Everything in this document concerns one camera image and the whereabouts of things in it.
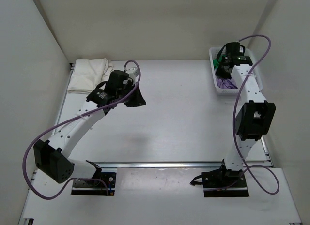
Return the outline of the cream white t-shirt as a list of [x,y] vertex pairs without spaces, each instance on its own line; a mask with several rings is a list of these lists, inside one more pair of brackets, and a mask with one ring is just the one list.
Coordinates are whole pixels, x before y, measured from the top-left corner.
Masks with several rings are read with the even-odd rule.
[[89,94],[99,83],[109,79],[113,69],[113,63],[106,58],[77,59],[67,92]]

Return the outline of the purple t-shirt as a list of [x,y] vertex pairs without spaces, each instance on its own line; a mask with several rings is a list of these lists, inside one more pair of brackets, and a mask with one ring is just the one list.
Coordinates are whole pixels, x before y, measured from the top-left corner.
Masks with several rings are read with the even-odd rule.
[[238,89],[233,79],[224,79],[216,77],[217,86],[221,89]]

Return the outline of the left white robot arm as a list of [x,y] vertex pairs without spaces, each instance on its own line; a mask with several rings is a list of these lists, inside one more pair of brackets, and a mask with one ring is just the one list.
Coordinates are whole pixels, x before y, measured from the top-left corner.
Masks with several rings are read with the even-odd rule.
[[87,160],[72,160],[69,156],[92,126],[116,107],[116,101],[121,100],[127,107],[146,105],[137,85],[138,75],[137,68],[112,71],[108,81],[100,83],[86,97],[77,120],[64,125],[48,140],[35,142],[36,166],[57,183],[64,183],[69,178],[99,179],[98,165]]

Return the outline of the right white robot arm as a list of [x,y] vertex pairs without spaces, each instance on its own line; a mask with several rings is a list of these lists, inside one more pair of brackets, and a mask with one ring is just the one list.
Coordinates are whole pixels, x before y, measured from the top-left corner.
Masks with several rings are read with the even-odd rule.
[[239,90],[236,102],[241,104],[240,109],[234,110],[234,145],[222,162],[223,169],[231,174],[242,172],[251,148],[268,133],[276,110],[275,104],[263,96],[245,50],[239,42],[230,42],[217,54],[216,75],[235,81]]

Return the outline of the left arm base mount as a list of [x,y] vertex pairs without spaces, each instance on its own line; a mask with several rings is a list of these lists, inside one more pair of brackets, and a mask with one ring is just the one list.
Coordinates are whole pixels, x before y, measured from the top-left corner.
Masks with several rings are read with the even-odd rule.
[[71,195],[115,196],[117,170],[105,169],[93,162],[89,163],[95,168],[95,173],[90,179],[74,180]]

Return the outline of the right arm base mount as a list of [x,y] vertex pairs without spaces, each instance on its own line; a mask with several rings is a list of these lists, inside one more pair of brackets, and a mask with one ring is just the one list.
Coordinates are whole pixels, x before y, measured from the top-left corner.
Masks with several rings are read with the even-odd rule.
[[190,185],[201,185],[205,198],[249,197],[243,170],[227,169],[224,163],[194,177]]

